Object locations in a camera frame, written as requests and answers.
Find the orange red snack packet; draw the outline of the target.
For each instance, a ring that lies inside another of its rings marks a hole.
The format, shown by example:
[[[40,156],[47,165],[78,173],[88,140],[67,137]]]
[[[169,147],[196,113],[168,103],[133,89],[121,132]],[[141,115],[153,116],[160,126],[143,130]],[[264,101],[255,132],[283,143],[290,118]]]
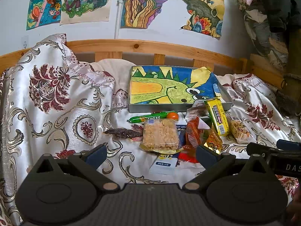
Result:
[[[186,127],[186,144],[193,148],[205,144],[210,131],[211,128],[199,117],[189,120]]]

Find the grey metal tray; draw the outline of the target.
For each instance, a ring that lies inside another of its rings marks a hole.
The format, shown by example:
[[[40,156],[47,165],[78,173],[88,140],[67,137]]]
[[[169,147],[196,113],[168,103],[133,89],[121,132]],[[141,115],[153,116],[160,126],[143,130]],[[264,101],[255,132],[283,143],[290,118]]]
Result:
[[[233,106],[233,101],[219,82],[218,85],[214,86],[215,98],[218,98],[222,102],[223,108],[228,111]],[[185,112],[188,108],[191,108],[192,104],[131,104],[129,100],[129,88],[128,88],[128,109],[131,113],[146,113],[146,112],[162,112],[162,111],[176,111]]]

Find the mixed nuts snack bag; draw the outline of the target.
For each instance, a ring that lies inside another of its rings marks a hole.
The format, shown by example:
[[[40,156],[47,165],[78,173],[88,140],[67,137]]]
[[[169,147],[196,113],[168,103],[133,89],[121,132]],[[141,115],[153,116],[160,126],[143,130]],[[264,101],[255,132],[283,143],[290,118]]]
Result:
[[[252,141],[252,136],[249,129],[245,126],[240,118],[228,116],[227,121],[230,131],[238,144],[248,144]]]

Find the blue milk powder sachet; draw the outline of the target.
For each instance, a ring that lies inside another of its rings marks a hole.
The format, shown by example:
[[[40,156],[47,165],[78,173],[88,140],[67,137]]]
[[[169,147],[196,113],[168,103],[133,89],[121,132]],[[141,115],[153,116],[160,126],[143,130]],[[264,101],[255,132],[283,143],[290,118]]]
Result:
[[[187,125],[176,125],[178,137],[179,137],[179,148],[182,148],[185,144],[185,134]],[[159,154],[155,162],[150,167],[151,173],[163,174],[171,176],[174,173],[175,167],[178,162],[178,157],[180,153],[173,155]]]

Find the golden candy wrapper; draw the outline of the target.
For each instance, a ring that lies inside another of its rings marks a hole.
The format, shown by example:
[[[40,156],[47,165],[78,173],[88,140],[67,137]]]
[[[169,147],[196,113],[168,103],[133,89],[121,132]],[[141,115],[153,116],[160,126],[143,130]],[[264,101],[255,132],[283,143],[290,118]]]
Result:
[[[220,154],[222,150],[222,140],[218,135],[217,131],[215,130],[214,125],[212,125],[209,136],[204,144],[207,148],[214,151],[215,153]]]

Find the white wall socket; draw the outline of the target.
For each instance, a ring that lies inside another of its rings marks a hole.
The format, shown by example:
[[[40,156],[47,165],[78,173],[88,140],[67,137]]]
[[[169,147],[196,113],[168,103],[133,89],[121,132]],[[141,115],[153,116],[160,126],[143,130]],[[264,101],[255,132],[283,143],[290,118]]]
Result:
[[[23,49],[26,49],[29,45],[29,36],[23,36],[21,38],[21,45]]]

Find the white green pickle packet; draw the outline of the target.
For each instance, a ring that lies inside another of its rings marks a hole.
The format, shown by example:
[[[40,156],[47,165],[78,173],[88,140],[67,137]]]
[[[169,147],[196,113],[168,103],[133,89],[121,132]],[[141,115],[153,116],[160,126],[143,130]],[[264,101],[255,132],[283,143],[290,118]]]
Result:
[[[204,99],[196,100],[191,108],[188,108],[185,115],[186,122],[199,117],[199,118],[209,118],[209,112],[207,108],[206,101]]]

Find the bird and flowers drawing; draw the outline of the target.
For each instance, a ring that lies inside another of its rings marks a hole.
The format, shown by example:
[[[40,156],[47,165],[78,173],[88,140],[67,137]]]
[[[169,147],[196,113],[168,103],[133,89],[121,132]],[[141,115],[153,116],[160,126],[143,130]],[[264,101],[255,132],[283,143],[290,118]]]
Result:
[[[183,30],[208,35],[214,38],[221,37],[224,0],[183,0],[190,15]]]

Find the cartoon girl poster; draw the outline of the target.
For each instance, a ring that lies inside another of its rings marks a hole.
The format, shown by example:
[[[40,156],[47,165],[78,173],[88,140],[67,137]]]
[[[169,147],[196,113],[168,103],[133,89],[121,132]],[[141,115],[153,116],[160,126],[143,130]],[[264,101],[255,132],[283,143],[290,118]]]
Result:
[[[61,8],[62,0],[30,0],[26,30],[59,22]]]

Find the green sausage stick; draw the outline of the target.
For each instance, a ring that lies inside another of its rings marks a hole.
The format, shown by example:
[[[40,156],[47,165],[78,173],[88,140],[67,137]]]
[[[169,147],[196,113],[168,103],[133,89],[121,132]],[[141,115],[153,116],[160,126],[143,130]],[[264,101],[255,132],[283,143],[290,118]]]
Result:
[[[131,124],[139,124],[139,123],[144,123],[145,121],[151,119],[165,119],[168,113],[169,112],[157,112],[157,113],[151,113],[147,115],[134,116],[128,119],[127,122]]]

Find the white wall pipe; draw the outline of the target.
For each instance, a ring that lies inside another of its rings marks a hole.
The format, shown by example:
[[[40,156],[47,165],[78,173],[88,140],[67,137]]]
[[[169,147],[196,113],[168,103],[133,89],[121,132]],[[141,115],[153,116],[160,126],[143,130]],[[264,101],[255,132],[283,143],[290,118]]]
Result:
[[[120,30],[120,26],[121,26],[121,15],[122,15],[123,1],[124,0],[117,0],[117,14],[116,14],[114,39],[119,38],[119,30]]]

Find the wooden bed headboard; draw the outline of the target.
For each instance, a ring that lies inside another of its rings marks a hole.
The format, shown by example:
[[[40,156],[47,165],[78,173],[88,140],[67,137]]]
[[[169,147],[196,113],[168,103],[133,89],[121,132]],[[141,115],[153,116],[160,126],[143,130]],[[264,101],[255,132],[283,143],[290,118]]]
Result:
[[[234,73],[252,73],[278,89],[285,85],[283,73],[270,65],[265,58],[255,54],[251,54],[249,59],[238,59],[184,45],[127,39],[77,40],[67,42],[66,45],[76,54],[94,54],[95,61],[121,59],[123,53],[143,53],[154,55],[154,65],[164,65],[165,56],[174,56],[192,59],[194,67],[205,66],[213,70],[215,65],[222,65]]]

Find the green chibi character poster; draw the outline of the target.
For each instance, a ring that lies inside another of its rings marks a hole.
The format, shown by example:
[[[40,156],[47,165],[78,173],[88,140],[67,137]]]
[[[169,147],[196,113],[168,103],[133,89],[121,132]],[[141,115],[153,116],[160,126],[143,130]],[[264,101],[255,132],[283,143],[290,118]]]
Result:
[[[60,25],[108,21],[112,0],[63,0]]]

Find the floral hanging clothes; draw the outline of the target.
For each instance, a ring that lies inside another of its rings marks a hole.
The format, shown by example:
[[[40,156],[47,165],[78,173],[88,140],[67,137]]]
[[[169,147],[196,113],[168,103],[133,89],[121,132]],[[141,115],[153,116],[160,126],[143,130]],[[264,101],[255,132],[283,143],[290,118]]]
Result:
[[[239,0],[258,53],[283,72],[279,107],[300,115],[300,0]]]

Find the dinosaur drawing tray liner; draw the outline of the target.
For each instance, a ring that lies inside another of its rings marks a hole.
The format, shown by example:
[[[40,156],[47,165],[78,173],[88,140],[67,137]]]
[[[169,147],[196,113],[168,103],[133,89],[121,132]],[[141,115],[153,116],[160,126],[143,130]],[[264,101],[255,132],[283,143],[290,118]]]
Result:
[[[133,66],[129,100],[131,104],[192,104],[215,98],[218,84],[206,67]]]

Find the cream pillow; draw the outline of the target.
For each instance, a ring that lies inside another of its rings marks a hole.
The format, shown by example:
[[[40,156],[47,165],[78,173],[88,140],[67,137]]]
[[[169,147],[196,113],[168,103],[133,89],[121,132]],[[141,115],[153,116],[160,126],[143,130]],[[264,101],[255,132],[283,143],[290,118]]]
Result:
[[[129,81],[134,63],[124,59],[103,59],[91,63],[94,70],[106,71],[115,79],[113,93],[122,89],[128,93]]]

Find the dark dried meat snack pack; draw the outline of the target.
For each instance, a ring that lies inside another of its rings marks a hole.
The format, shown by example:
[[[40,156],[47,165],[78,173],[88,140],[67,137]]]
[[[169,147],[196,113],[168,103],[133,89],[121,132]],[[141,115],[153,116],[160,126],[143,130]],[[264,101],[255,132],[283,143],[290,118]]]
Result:
[[[104,134],[114,135],[117,138],[129,138],[129,139],[141,137],[143,135],[139,131],[129,130],[125,128],[108,129],[107,131],[104,131]]]

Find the yellow biscuit bar pack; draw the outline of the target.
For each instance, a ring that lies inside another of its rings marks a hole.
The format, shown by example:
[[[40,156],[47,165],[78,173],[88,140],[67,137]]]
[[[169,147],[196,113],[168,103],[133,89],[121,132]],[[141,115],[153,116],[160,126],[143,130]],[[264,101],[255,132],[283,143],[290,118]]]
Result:
[[[221,101],[214,98],[206,100],[205,104],[217,134],[219,136],[227,136],[230,133],[230,129]]]

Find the small orange mandarin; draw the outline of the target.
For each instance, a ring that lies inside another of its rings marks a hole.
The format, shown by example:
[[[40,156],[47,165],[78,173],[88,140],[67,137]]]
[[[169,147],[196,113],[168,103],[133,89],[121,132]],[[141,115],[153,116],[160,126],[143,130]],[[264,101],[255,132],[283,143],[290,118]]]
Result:
[[[174,121],[178,121],[178,120],[179,120],[179,115],[178,115],[178,113],[176,113],[176,112],[169,112],[169,113],[166,115],[166,118],[168,118],[168,119],[173,119]]]

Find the rice cracker snack pack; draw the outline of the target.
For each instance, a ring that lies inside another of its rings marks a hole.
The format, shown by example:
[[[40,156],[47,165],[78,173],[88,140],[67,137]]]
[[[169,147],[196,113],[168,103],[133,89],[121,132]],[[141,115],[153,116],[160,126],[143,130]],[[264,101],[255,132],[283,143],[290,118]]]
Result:
[[[140,148],[146,152],[173,155],[183,150],[173,119],[150,119],[144,123]]]

